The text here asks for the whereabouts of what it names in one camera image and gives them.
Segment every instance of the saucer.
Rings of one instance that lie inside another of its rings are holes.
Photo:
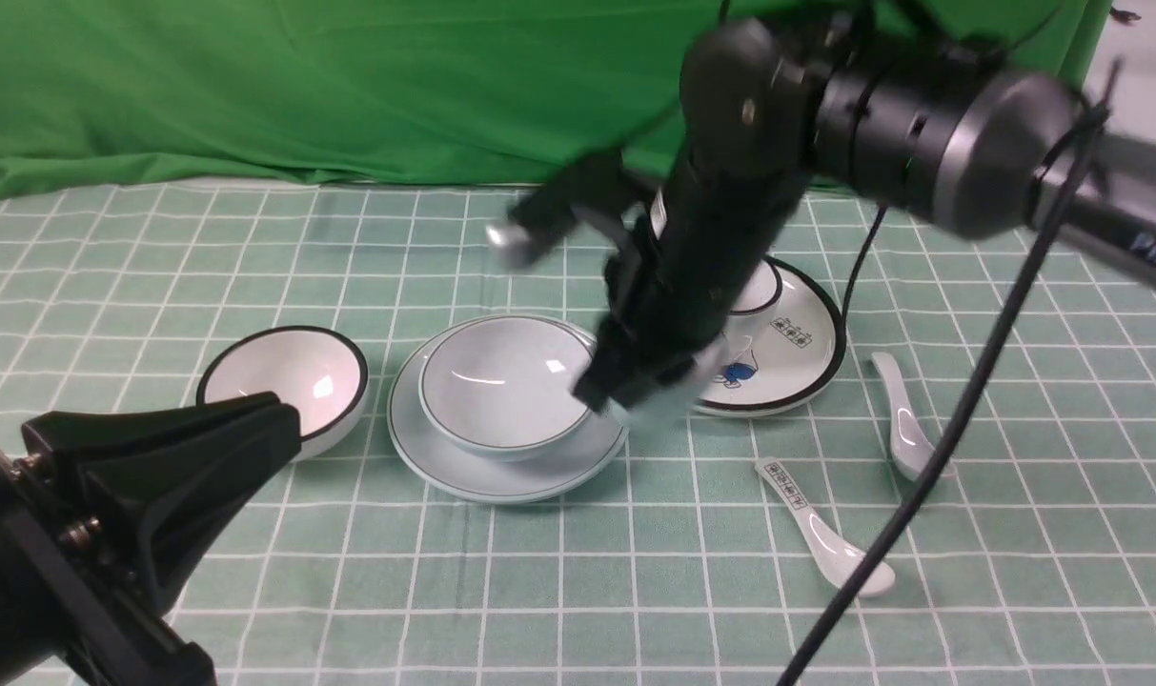
[[[544,455],[504,462],[474,456],[459,448],[430,422],[421,407],[417,379],[429,355],[450,335],[487,318],[435,335],[400,368],[391,386],[387,410],[387,427],[395,452],[430,486],[477,503],[533,503],[581,486],[607,466],[624,444],[627,429],[612,418],[591,413]],[[565,326],[585,342],[594,344],[587,333],[572,325]]]
[[[824,390],[844,361],[849,338],[828,292],[785,261],[766,259],[781,278],[777,311],[701,394],[696,412],[740,419],[786,412]]]

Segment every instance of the green backdrop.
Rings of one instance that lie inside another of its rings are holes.
[[[1061,0],[934,0],[1021,35]],[[742,1],[734,14],[775,8]],[[1023,64],[1080,81],[1109,0]],[[539,180],[673,99],[717,0],[3,0],[0,199],[199,175]],[[665,170],[681,125],[639,145]]]

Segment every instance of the grid pattern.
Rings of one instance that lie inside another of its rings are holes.
[[[386,433],[395,370],[492,311],[594,325],[605,248],[578,235],[505,278],[482,224],[505,191],[84,187],[0,204],[0,444],[47,408],[191,401],[265,326],[334,326],[377,403],[239,516],[171,621],[247,686],[771,684],[831,597],[751,471],[783,457],[830,524],[870,541],[907,485],[883,460],[897,355],[939,435],[1029,244],[888,217],[838,378],[785,415],[684,418],[563,499],[490,508],[428,488]],[[778,257],[844,292],[873,208],[816,196]],[[957,452],[958,478],[805,684],[1156,685],[1156,296],[1050,257]],[[57,665],[22,684],[64,686]]]

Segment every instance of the small bowl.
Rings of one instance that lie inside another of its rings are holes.
[[[590,415],[572,384],[590,347],[563,322],[492,316],[452,331],[417,382],[430,425],[474,456],[531,459]]]
[[[327,451],[353,430],[368,390],[365,356],[351,340],[320,326],[279,326],[225,348],[200,378],[198,405],[276,393],[298,410],[298,462]]]

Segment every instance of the white spoon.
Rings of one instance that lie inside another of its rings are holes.
[[[818,566],[822,576],[830,581],[836,589],[843,587],[866,553],[853,546],[852,543],[845,541],[822,521],[806,500],[794,478],[786,472],[781,460],[770,457],[770,459],[757,462],[756,472],[764,478],[769,486],[773,487],[781,500],[785,500],[790,514],[794,516],[795,522],[799,522],[799,530],[802,531],[802,537],[814,555],[814,565]],[[891,587],[895,587],[895,569],[891,569],[890,565],[881,563],[870,574],[866,584],[861,587],[858,596],[874,598],[887,593]]]
[[[904,388],[904,375],[899,372],[899,363],[896,363],[895,356],[888,353],[874,353],[870,355],[870,362],[879,369],[882,386],[887,390],[888,404],[891,405],[891,459],[895,460],[899,473],[910,481],[916,481],[934,456],[934,444],[925,437],[925,431],[920,429],[920,422],[912,412],[909,390]],[[947,465],[947,469],[942,470],[942,477],[953,474],[955,465]]]

